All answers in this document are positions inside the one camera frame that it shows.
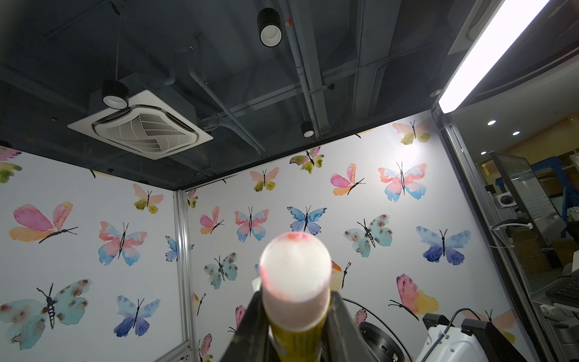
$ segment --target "cylindrical ceiling light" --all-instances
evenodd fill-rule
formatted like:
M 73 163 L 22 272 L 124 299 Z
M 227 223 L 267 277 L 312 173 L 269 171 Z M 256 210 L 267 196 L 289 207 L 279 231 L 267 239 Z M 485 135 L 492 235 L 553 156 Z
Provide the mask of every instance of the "cylindrical ceiling light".
M 129 88 L 119 81 L 103 81 L 102 102 L 112 109 L 125 109 L 129 105 Z
M 302 134 L 304 137 L 311 137 L 314 135 L 314 124 L 310 120 L 302 123 Z
M 257 14 L 257 29 L 263 45 L 272 47 L 281 42 L 281 20 L 275 9 L 264 8 Z

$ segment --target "dark ceiling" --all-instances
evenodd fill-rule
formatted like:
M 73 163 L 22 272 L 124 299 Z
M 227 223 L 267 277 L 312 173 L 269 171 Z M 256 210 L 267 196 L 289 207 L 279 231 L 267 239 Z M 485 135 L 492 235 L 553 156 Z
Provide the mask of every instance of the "dark ceiling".
M 278 1 L 287 0 L 265 4 L 287 19 Z M 274 48 L 259 41 L 256 16 L 263 0 L 5 0 L 0 141 L 163 188 L 201 184 L 430 108 L 436 99 L 430 94 L 444 86 L 466 53 L 448 55 L 474 3 L 289 0 L 308 82 L 318 79 L 310 88 L 322 89 L 312 99 L 317 121 L 329 133 L 316 139 L 301 134 L 310 116 L 287 32 Z M 505 84 L 577 47 L 578 4 L 551 0 L 465 104 L 493 89 L 502 92 Z M 89 94 L 115 76 L 117 12 L 119 79 L 175 74 L 168 87 L 195 106 L 204 127 L 227 116 L 189 76 L 192 67 L 266 152 L 259 155 L 218 127 L 212 141 L 153 161 L 67 128 L 90 112 Z M 184 49 L 187 57 L 175 55 Z

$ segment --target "fluorescent light tube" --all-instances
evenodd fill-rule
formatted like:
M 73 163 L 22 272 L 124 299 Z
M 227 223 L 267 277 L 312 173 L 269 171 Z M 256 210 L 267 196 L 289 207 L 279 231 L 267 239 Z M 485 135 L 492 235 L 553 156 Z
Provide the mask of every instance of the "fluorescent light tube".
M 438 101 L 442 112 L 452 112 L 459 107 L 548 2 L 549 0 L 503 1 Z

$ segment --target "white wall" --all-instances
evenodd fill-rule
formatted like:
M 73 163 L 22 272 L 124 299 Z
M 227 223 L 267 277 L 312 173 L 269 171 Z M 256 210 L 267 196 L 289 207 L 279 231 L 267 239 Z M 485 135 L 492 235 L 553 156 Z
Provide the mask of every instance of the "white wall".
M 11 323 L 0 323 L 2 361 L 154 361 L 182 342 L 177 264 L 167 262 L 169 251 L 165 236 L 175 236 L 173 193 L 140 185 L 153 195 L 162 194 L 159 211 L 150 214 L 133 205 L 138 200 L 133 182 L 92 173 L 76 166 L 22 153 L 7 160 L 22 167 L 5 184 L 0 184 L 0 305 L 20 299 L 35 299 L 46 304 L 36 290 L 52 296 L 64 287 L 82 279 L 90 279 L 90 289 L 80 295 L 88 305 L 78 324 L 64 325 L 56 319 L 51 330 L 46 328 L 36 345 L 19 349 L 10 343 Z M 24 204 L 35 206 L 50 222 L 53 210 L 62 202 L 73 204 L 63 228 L 72 228 L 78 235 L 63 233 L 39 244 L 24 243 L 9 236 L 12 228 L 22 226 L 15 220 L 15 209 Z M 122 233 L 123 222 L 128 233 L 146 232 L 136 249 L 140 259 L 128 266 L 123 257 L 109 265 L 99 262 L 98 249 L 105 243 L 99 238 L 101 221 L 111 223 Z M 113 329 L 123 320 L 117 314 L 116 299 L 124 295 L 143 306 L 160 299 L 157 311 L 146 318 L 150 328 L 141 337 L 131 330 L 126 337 L 117 337 Z
M 407 117 L 397 121 L 409 124 L 416 121 L 418 125 L 429 117 L 429 112 Z M 501 283 L 488 246 L 482 237 L 472 216 L 467 201 L 460 189 L 454 171 L 441 144 L 434 126 L 428 131 L 432 137 L 426 143 L 414 141 L 411 145 L 401 143 L 403 134 L 398 134 L 392 124 L 378 127 L 358 136 L 350 136 L 323 145 L 320 154 L 324 154 L 321 168 L 314 168 L 312 174 L 295 164 L 289 164 L 291 157 L 280 159 L 252 170 L 244 171 L 226 183 L 218 181 L 197 189 L 196 207 L 189 208 L 190 242 L 195 245 L 192 251 L 193 285 L 199 297 L 206 293 L 199 315 L 195 320 L 196 333 L 199 338 L 212 335 L 209 354 L 218 360 L 232 333 L 228 327 L 235 328 L 235 308 L 247 306 L 252 296 L 251 280 L 256 277 L 254 265 L 267 243 L 277 235 L 290 231 L 290 224 L 295 221 L 287 210 L 295 206 L 304 211 L 326 207 L 327 210 L 319 220 L 322 232 L 317 236 L 328 247 L 332 259 L 342 269 L 348 262 L 351 267 L 340 290 L 342 296 L 353 299 L 380 316 L 398 334 L 404 344 L 416 357 L 426 338 L 426 329 L 422 321 L 417 321 L 403 308 L 388 306 L 389 299 L 400 301 L 396 278 L 402 274 L 410 276 L 426 295 L 434 297 L 439 304 L 437 313 L 451 317 L 458 309 L 469 307 L 485 314 L 493 309 L 493 316 L 500 315 L 509 309 L 508 297 Z M 404 172 L 417 164 L 426 163 L 426 175 L 421 182 L 427 190 L 417 200 L 406 193 L 398 202 L 388 200 L 384 193 L 387 186 L 380 180 L 378 168 L 385 167 L 397 171 L 396 163 L 404 163 Z M 330 178 L 334 173 L 346 176 L 349 164 L 357 166 L 356 180 L 364 179 L 365 185 L 359 185 L 349 195 L 335 196 Z M 280 168 L 274 182 L 274 190 L 255 192 L 256 182 L 250 171 L 261 173 L 275 167 Z M 219 206 L 219 221 L 224 219 L 210 235 L 200 233 L 200 217 L 211 213 Z M 254 215 L 269 209 L 269 217 L 262 226 L 267 230 L 265 237 L 257 241 L 253 236 L 242 243 L 236 235 L 239 225 L 235 224 L 235 211 L 247 212 L 253 207 Z M 393 231 L 391 246 L 372 247 L 368 258 L 356 253 L 352 242 L 344 237 L 347 229 L 359 227 L 356 222 L 371 222 L 380 214 L 390 216 L 386 225 Z M 421 242 L 416 232 L 417 226 L 423 226 L 434 232 L 448 228 L 447 237 L 465 230 L 472 233 L 465 248 L 459 249 L 465 255 L 460 265 L 452 265 L 444 257 L 439 263 L 427 261 L 422 254 L 428 245 Z M 222 281 L 219 290 L 215 290 L 208 281 L 203 267 L 215 263 L 213 258 L 223 259 L 230 253 L 237 253 L 238 267 L 235 281 Z M 349 305 L 352 317 L 359 307 Z M 460 324 L 460 315 L 456 324 Z M 368 321 L 379 326 L 379 322 L 369 316 Z M 516 338 L 515 346 L 529 360 L 534 360 L 531 344 L 523 329 L 515 324 L 507 329 Z

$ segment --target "butterfly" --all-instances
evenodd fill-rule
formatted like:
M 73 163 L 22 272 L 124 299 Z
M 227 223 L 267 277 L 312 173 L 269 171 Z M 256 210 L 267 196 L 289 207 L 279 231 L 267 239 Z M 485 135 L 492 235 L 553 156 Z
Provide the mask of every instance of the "butterfly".
M 213 358 L 212 355 L 207 354 L 209 353 L 209 347 L 211 347 L 211 334 L 208 334 L 203 338 L 203 343 L 201 344 L 201 339 L 198 343 L 198 351 L 199 351 L 199 361 L 200 362 L 210 362 Z
M 14 158 L 21 153 L 15 149 L 0 146 L 0 161 L 8 161 L 8 159 Z M 8 179 L 14 176 L 12 171 L 22 171 L 22 167 L 13 163 L 0 162 L 0 184 L 7 183 Z
M 384 190 L 386 195 L 388 195 L 388 200 L 396 202 L 401 193 L 406 195 L 406 191 L 416 200 L 420 200 L 422 195 L 426 193 L 426 187 L 416 182 L 416 180 L 424 177 L 426 164 L 414 166 L 404 174 L 402 173 L 402 163 L 398 168 L 400 169 L 400 175 L 398 175 L 398 172 L 389 169 L 378 169 L 380 171 L 380 180 L 385 183 L 391 182 Z
M 48 295 L 36 288 L 45 296 L 46 303 L 34 299 L 21 299 L 1 305 L 0 320 L 12 323 L 7 331 L 9 340 L 12 343 L 18 342 L 20 350 L 34 347 L 44 332 L 45 314 L 48 314 L 51 329 L 54 329 L 54 317 L 66 326 L 78 324 L 88 305 L 86 299 L 79 295 L 88 291 L 91 283 L 89 279 L 79 280 L 52 297 L 53 283 Z
M 225 281 L 225 277 L 229 280 L 237 278 L 237 265 L 233 263 L 236 259 L 237 253 L 231 253 L 223 259 L 223 264 L 213 258 L 213 260 L 217 261 L 217 265 L 207 264 L 203 267 L 205 273 L 209 275 L 209 281 L 214 289 L 219 289 L 221 278 L 223 278 L 223 281 Z
M 156 214 L 159 209 L 155 204 L 160 204 L 163 201 L 163 195 L 151 196 L 152 191 L 145 192 L 139 185 L 133 184 L 135 189 L 135 196 L 139 198 L 139 201 L 135 202 L 135 206 L 138 210 L 143 210 L 149 207 L 149 212 L 151 214 Z
M 199 308 L 201 308 L 201 304 L 203 303 L 203 298 L 205 298 L 205 293 L 201 296 L 201 299 L 197 296 L 197 294 L 193 293 L 193 309 L 195 310 L 195 315 L 199 315 Z
M 165 256 L 167 257 L 167 261 L 178 260 L 178 258 L 177 258 L 177 242 L 175 240 L 173 240 L 173 238 L 171 236 L 165 236 L 165 239 L 167 239 L 167 243 L 169 244 L 169 248 L 171 248 L 171 251 L 168 251 L 165 253 Z
M 22 205 L 14 211 L 14 218 L 20 225 L 10 230 L 9 234 L 12 240 L 20 240 L 21 242 L 33 242 L 40 240 L 38 243 L 42 243 L 44 240 L 51 236 L 55 236 L 62 233 L 71 233 L 78 228 L 78 226 L 70 229 L 63 229 L 64 221 L 67 219 L 68 215 L 72 211 L 72 204 L 68 201 L 63 202 L 54 208 L 52 212 L 53 224 L 48 221 L 48 219 L 42 215 L 38 209 L 30 204 Z
M 356 326 L 359 327 L 360 324 L 362 324 L 362 322 L 366 321 L 367 317 L 368 317 L 368 314 L 363 309 L 360 309 L 358 312 L 356 312 L 356 316 L 354 318 Z
M 398 285 L 398 293 L 400 293 L 402 303 L 391 299 L 390 301 L 393 304 L 388 305 L 395 305 L 406 309 L 416 320 L 419 320 L 416 315 L 424 315 L 438 310 L 437 300 L 426 295 L 422 290 L 419 290 L 418 286 L 414 284 L 408 275 L 402 274 L 397 277 L 396 284 Z
M 417 226 L 416 231 L 422 237 L 422 242 L 430 245 L 430 248 L 422 254 L 426 260 L 439 262 L 440 257 L 446 256 L 446 260 L 452 265 L 463 263 L 464 255 L 455 249 L 463 248 L 468 243 L 471 237 L 470 231 L 465 230 L 449 238 L 445 238 L 448 229 L 444 233 L 439 230 L 440 236 L 422 226 Z
M 348 274 L 348 268 L 352 265 L 351 262 L 348 262 L 346 265 L 346 269 L 342 272 L 342 268 L 336 263 L 332 261 L 332 279 L 329 282 L 329 289 L 331 291 L 338 291 L 344 287 L 344 280 L 346 279 L 346 274 Z
M 430 134 L 426 133 L 426 131 L 430 128 L 432 121 L 433 119 L 428 117 L 420 122 L 416 127 L 414 126 L 416 121 L 411 122 L 410 126 L 402 123 L 395 123 L 393 126 L 398 130 L 398 133 L 404 133 L 404 138 L 400 143 L 411 145 L 414 142 L 414 138 L 420 142 L 427 142 L 430 139 Z
M 117 259 L 120 258 L 121 253 L 123 253 L 124 261 L 128 266 L 139 260 L 141 254 L 135 249 L 135 246 L 142 245 L 145 242 L 146 232 L 138 231 L 126 236 L 128 229 L 129 225 L 127 224 L 125 228 L 123 223 L 123 235 L 121 236 L 114 226 L 108 222 L 101 221 L 101 231 L 98 233 L 98 237 L 108 242 L 98 249 L 101 263 L 109 265 L 117 254 L 119 254 Z
M 245 315 L 245 307 L 243 305 L 240 305 L 239 307 L 237 307 L 235 309 L 235 323 L 237 325 L 237 328 L 239 328 L 239 325 L 241 324 L 241 320 L 243 319 L 243 316 Z M 228 332 L 236 332 L 237 330 L 233 327 L 229 327 L 230 330 Z
M 515 325 L 515 311 L 509 309 L 508 311 L 504 312 L 503 314 L 499 315 L 498 317 L 491 318 L 493 315 L 493 310 L 490 310 L 490 314 L 485 311 L 486 316 L 483 316 L 480 313 L 477 313 L 477 316 L 484 321 L 491 322 L 493 326 L 495 326 L 499 332 L 502 333 L 505 338 L 508 339 L 511 344 L 515 344 L 515 336 L 507 332 L 505 329 L 512 328 Z M 463 314 L 466 318 L 469 319 L 477 319 L 475 315 L 470 310 L 463 310 Z
M 300 231 L 302 229 L 302 226 L 304 232 L 306 232 L 307 228 L 307 230 L 312 235 L 316 235 L 322 232 L 321 226 L 315 223 L 315 221 L 318 221 L 321 218 L 322 214 L 326 211 L 326 207 L 324 207 L 323 209 L 314 210 L 312 212 L 310 212 L 310 208 L 311 206 L 309 208 L 306 208 L 306 214 L 304 215 L 303 212 L 299 211 L 295 207 L 292 206 L 288 207 L 289 213 L 292 214 L 294 216 L 294 219 L 297 220 L 292 222 L 291 225 L 289 226 L 293 232 Z
M 351 163 L 350 166 L 348 166 L 346 174 L 348 175 L 348 180 L 338 175 L 337 173 L 333 174 L 332 178 L 329 179 L 332 185 L 336 186 L 334 189 L 334 195 L 349 195 L 350 191 L 352 191 L 354 187 L 358 185 L 365 185 L 365 183 L 362 182 L 364 179 L 356 182 L 356 165 L 354 163 Z
M 223 225 L 223 220 L 221 220 L 220 222 L 217 222 L 218 217 L 219 217 L 219 206 L 216 206 L 213 209 L 213 220 L 211 220 L 205 214 L 203 214 L 203 216 L 201 216 L 201 219 L 199 219 L 199 222 L 203 226 L 201 228 L 201 233 L 203 235 L 211 234 L 213 232 L 213 230 L 215 230 L 216 227 L 218 227 L 219 225 Z
M 354 250 L 363 258 L 367 258 L 370 255 L 370 243 L 376 247 L 376 243 L 382 246 L 390 246 L 392 243 L 392 230 L 385 228 L 384 226 L 388 224 L 388 215 L 382 214 L 376 217 L 368 227 L 366 227 L 366 219 L 364 219 L 364 224 L 361 223 L 360 226 L 364 230 L 360 229 L 349 229 L 344 232 L 346 239 L 354 242 L 352 247 Z
M 322 158 L 324 158 L 324 155 L 318 156 L 318 153 L 320 153 L 320 146 L 306 151 L 306 156 L 300 155 L 292 157 L 291 160 L 289 160 L 289 163 L 301 164 L 301 170 L 306 170 L 311 175 L 312 170 L 314 169 L 314 165 L 317 168 L 322 167 Z
M 197 189 L 191 190 L 187 193 L 187 205 L 191 206 L 192 209 L 197 205 L 197 196 L 195 196 L 195 191 L 197 191 Z
M 144 299 L 142 301 L 137 299 L 137 305 L 135 306 L 135 303 L 122 295 L 116 298 L 116 303 L 119 305 L 117 314 L 124 317 L 123 321 L 113 329 L 117 337 L 126 337 L 131 328 L 135 328 L 135 334 L 139 337 L 149 330 L 149 322 L 147 322 L 145 318 L 153 315 L 159 307 L 161 300 L 156 299 L 141 309 L 143 301 Z
M 265 188 L 268 189 L 269 191 L 273 190 L 276 187 L 276 183 L 273 182 L 272 180 L 280 172 L 280 168 L 276 167 L 268 174 L 266 174 L 266 172 L 267 170 L 262 171 L 261 174 L 255 171 L 250 172 L 250 175 L 254 179 L 254 181 L 257 181 L 257 185 L 254 187 L 254 190 L 256 190 L 257 192 L 263 190 L 264 185 Z
M 261 210 L 255 216 L 251 215 L 253 208 L 247 208 L 247 210 L 250 211 L 249 217 L 247 217 L 247 215 L 241 211 L 235 211 L 235 223 L 237 225 L 241 225 L 239 229 L 237 229 L 237 237 L 239 238 L 239 241 L 243 243 L 247 239 L 247 235 L 251 236 L 251 232 L 253 231 L 255 238 L 258 241 L 261 241 L 261 239 L 263 239 L 265 236 L 266 230 L 259 226 L 259 224 L 267 221 L 267 214 L 269 214 L 269 210 Z

